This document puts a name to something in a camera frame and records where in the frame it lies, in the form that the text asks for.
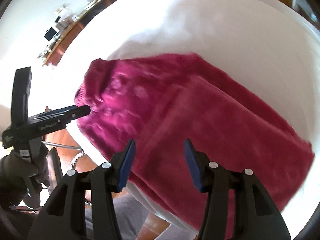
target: gloved hand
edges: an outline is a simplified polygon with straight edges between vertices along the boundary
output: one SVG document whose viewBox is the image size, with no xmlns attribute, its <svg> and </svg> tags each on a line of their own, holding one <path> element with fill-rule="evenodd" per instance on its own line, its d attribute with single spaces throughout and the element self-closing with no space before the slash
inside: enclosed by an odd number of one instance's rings
<svg viewBox="0 0 320 240">
<path fill-rule="evenodd" d="M 41 143 L 40 147 L 40 158 L 34 160 L 35 163 L 29 163 L 26 160 L 18 157 L 19 154 L 15 153 L 14 150 L 10 152 L 8 156 L 2 158 L 3 162 L 2 174 L 12 186 L 25 189 L 24 177 L 35 176 L 36 182 L 43 183 L 46 186 L 50 185 L 49 181 L 49 170 L 46 156 L 48 155 L 47 147 Z M 38 185 L 35 190 L 40 192 L 42 190 L 41 184 Z"/>
</svg>

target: white sheet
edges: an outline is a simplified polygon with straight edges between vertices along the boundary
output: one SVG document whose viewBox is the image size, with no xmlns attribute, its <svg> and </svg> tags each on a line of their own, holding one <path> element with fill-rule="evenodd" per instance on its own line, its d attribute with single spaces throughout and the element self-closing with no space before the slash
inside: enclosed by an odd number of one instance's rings
<svg viewBox="0 0 320 240">
<path fill-rule="evenodd" d="M 51 108 L 73 104 L 90 62 L 161 53 L 196 52 L 257 94 L 284 117 L 319 155 L 319 36 L 312 26 L 276 0 L 118 0 L 76 37 L 55 70 Z M 104 158 L 72 122 L 68 131 L 101 164 Z M 292 237 L 320 200 L 317 159 L 283 212 Z M 129 183 L 152 212 L 193 230 Z"/>
</svg>

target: magenta towel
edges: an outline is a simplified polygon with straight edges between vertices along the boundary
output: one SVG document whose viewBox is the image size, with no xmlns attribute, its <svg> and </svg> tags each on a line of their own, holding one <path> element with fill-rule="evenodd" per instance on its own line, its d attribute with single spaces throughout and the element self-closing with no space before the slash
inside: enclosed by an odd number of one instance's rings
<svg viewBox="0 0 320 240">
<path fill-rule="evenodd" d="M 94 60 L 75 103 L 91 107 L 78 126 L 107 159 L 136 140 L 130 181 L 197 230 L 207 196 L 193 186 L 186 138 L 226 169 L 252 169 L 279 210 L 314 158 L 279 114 L 197 54 Z"/>
</svg>

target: wooden desk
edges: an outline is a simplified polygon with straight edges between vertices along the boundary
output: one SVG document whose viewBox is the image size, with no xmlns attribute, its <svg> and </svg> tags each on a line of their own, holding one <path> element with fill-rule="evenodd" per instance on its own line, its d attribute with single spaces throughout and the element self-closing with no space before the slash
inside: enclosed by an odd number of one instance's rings
<svg viewBox="0 0 320 240">
<path fill-rule="evenodd" d="M 110 4 L 117 0 L 98 0 L 92 7 L 84 10 L 79 14 L 79 19 L 69 25 L 61 34 L 61 37 L 57 40 L 51 52 L 45 56 L 43 66 L 58 65 L 63 54 L 70 46 L 71 42 L 78 36 L 78 34 L 84 29 L 84 27 L 100 12 L 107 8 Z"/>
</svg>

